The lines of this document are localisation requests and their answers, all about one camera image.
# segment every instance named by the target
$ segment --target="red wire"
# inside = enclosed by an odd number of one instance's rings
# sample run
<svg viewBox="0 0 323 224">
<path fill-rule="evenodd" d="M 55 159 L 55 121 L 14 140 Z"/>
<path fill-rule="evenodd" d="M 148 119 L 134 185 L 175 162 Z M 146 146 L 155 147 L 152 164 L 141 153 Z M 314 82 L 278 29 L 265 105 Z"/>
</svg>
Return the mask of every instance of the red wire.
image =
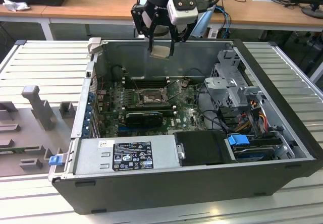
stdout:
<svg viewBox="0 0 323 224">
<path fill-rule="evenodd" d="M 239 124 L 238 124 L 238 126 L 241 124 L 241 122 L 240 122 L 240 121 L 241 121 L 242 117 L 244 117 L 244 116 L 246 116 L 246 115 L 247 115 L 247 114 L 242 114 L 242 115 L 241 115 L 241 117 L 239 118 Z"/>
</svg>

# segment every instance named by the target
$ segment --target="barcode sticker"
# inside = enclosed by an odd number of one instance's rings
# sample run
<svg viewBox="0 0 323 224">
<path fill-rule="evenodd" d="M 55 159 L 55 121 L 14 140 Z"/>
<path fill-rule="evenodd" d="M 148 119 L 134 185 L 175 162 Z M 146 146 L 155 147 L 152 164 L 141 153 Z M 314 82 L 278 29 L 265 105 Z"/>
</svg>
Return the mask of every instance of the barcode sticker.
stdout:
<svg viewBox="0 0 323 224">
<path fill-rule="evenodd" d="M 115 143 L 114 140 L 105 140 L 105 141 L 99 141 L 99 148 L 101 147 L 113 147 L 113 144 Z"/>
</svg>

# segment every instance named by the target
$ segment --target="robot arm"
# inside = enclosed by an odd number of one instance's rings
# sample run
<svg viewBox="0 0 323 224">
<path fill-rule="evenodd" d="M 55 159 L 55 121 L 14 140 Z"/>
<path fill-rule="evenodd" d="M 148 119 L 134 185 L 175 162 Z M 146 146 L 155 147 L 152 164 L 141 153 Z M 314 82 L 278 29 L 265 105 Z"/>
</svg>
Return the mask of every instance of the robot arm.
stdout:
<svg viewBox="0 0 323 224">
<path fill-rule="evenodd" d="M 135 4 L 131 14 L 139 34 L 149 39 L 148 50 L 153 53 L 153 38 L 170 32 L 169 56 L 174 53 L 176 42 L 188 39 L 197 23 L 198 13 L 205 12 L 219 0 L 147 0 L 145 5 Z M 179 31 L 180 25 L 186 25 Z"/>
</svg>

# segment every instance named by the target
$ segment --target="blue cable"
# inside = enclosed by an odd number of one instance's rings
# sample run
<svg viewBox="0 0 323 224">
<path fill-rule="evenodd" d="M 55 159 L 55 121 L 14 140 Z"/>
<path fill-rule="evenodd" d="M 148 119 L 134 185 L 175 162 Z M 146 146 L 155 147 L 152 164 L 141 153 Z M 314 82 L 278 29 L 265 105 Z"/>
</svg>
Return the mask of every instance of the blue cable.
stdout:
<svg viewBox="0 0 323 224">
<path fill-rule="evenodd" d="M 228 14 L 224 11 L 224 10 L 222 10 L 221 8 L 219 8 L 219 7 L 216 7 L 216 9 L 217 10 L 219 10 L 219 11 L 221 11 L 225 16 L 226 16 L 226 20 L 227 20 L 227 29 L 226 29 L 226 33 L 228 33 L 228 31 L 229 31 L 229 19 L 228 19 Z"/>
</svg>

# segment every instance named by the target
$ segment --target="desk leg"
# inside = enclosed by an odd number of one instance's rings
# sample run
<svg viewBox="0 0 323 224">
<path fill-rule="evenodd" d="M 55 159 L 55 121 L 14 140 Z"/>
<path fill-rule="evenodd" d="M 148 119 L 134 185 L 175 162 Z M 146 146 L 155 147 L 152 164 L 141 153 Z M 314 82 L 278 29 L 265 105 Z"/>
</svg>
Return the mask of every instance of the desk leg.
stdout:
<svg viewBox="0 0 323 224">
<path fill-rule="evenodd" d="M 312 76 L 309 78 L 313 83 L 316 83 L 320 77 L 323 75 L 323 62 L 320 66 L 315 70 Z"/>
<path fill-rule="evenodd" d="M 91 35 L 90 25 L 89 24 L 85 24 L 85 31 L 86 31 L 86 35 L 87 36 L 92 36 Z"/>
<path fill-rule="evenodd" d="M 42 30 L 44 32 L 45 38 L 47 41 L 53 41 L 56 40 L 55 35 L 50 27 L 50 21 L 47 18 L 44 18 L 44 20 L 41 20 L 40 22 Z"/>
</svg>

